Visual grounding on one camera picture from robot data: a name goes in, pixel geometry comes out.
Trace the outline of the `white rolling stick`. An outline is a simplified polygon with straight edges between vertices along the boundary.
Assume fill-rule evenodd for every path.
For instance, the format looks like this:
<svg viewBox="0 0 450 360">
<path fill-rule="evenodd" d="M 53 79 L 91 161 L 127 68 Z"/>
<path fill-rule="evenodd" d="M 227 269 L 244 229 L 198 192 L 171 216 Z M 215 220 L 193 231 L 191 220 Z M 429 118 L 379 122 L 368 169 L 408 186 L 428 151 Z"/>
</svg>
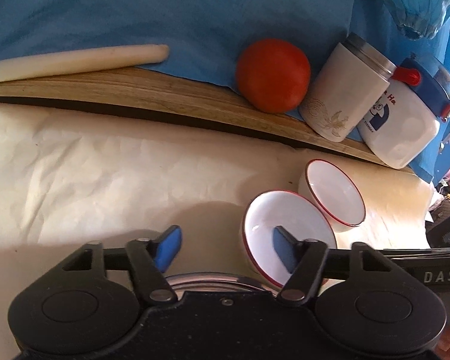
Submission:
<svg viewBox="0 0 450 360">
<path fill-rule="evenodd" d="M 9 58 L 0 61 L 0 83 L 161 63 L 169 54 L 167 45 L 145 44 Z"/>
</svg>

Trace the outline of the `cream paper table cover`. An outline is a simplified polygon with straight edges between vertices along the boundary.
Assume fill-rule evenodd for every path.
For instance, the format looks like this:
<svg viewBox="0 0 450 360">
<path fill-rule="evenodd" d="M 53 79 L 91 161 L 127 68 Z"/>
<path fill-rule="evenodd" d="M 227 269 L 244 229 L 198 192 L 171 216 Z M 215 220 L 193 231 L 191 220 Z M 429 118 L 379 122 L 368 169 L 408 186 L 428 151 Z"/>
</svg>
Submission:
<svg viewBox="0 0 450 360">
<path fill-rule="evenodd" d="M 250 275 L 247 205 L 296 190 L 319 153 L 246 136 L 77 111 L 0 104 L 0 359 L 17 345 L 14 297 L 90 241 L 120 247 L 179 225 L 170 273 Z"/>
</svg>

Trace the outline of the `white cylindrical thermos cup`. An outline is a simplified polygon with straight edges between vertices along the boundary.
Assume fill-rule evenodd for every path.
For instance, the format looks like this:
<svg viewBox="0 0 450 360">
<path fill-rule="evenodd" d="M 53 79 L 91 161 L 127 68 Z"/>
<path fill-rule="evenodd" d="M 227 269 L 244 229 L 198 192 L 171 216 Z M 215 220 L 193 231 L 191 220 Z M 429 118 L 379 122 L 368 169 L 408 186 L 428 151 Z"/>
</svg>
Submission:
<svg viewBox="0 0 450 360">
<path fill-rule="evenodd" d="M 298 111 L 328 141 L 341 142 L 389 87 L 396 65 L 350 33 L 310 84 Z"/>
</svg>

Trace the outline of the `wooden tray shelf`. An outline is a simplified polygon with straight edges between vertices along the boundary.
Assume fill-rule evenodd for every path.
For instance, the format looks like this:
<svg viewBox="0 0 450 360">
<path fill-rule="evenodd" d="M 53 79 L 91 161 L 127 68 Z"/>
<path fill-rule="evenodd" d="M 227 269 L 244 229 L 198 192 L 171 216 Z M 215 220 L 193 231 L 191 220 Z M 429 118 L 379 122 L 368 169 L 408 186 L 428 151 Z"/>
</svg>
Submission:
<svg viewBox="0 0 450 360">
<path fill-rule="evenodd" d="M 0 83 L 0 102 L 209 128 L 384 166 L 365 144 L 331 142 L 289 115 L 270 115 L 228 88 L 127 67 Z"/>
</svg>

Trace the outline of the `blue cloth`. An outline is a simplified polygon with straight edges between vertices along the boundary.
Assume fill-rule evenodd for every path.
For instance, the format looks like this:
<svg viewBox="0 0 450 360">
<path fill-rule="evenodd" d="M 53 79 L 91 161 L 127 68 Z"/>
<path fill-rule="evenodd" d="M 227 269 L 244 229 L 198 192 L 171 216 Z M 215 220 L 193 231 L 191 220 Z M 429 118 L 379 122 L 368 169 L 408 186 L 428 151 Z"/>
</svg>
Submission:
<svg viewBox="0 0 450 360">
<path fill-rule="evenodd" d="M 397 29 L 382 0 L 0 0 L 0 60 L 59 51 L 166 44 L 159 72 L 234 85 L 248 44 L 280 38 L 301 48 L 314 71 L 356 33 L 394 63 L 435 55 L 450 72 L 450 17 L 434 38 Z"/>
</svg>

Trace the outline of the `white jug blue lid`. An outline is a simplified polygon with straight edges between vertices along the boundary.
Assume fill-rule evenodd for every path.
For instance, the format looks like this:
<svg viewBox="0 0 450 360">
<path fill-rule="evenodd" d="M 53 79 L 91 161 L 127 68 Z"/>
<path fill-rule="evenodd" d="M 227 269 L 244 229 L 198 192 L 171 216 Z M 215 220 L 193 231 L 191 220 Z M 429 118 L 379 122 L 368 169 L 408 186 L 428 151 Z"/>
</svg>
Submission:
<svg viewBox="0 0 450 360">
<path fill-rule="evenodd" d="M 407 166 L 450 119 L 450 73 L 432 55 L 412 54 L 357 126 L 362 140 L 387 166 Z"/>
</svg>

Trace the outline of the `black round plate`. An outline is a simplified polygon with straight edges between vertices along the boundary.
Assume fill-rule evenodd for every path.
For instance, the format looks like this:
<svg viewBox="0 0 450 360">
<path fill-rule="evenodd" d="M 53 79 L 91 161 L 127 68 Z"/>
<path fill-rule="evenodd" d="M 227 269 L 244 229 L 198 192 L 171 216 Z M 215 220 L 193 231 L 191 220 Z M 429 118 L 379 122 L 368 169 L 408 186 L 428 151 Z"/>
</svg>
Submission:
<svg viewBox="0 0 450 360">
<path fill-rule="evenodd" d="M 166 280 L 179 297 L 192 292 L 270 292 L 274 296 L 278 289 L 243 275 L 219 272 L 195 272 L 167 276 Z"/>
</svg>

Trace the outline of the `red tomato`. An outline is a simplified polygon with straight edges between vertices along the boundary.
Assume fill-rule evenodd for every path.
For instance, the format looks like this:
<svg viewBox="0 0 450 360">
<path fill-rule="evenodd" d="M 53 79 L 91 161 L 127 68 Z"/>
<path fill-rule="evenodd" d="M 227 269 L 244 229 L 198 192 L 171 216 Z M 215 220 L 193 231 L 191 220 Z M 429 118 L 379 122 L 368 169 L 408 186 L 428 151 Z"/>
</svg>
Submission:
<svg viewBox="0 0 450 360">
<path fill-rule="evenodd" d="M 311 64 L 295 45 L 267 38 L 248 46 L 235 66 L 240 94 L 259 111 L 282 114 L 298 107 L 311 81 Z"/>
</svg>

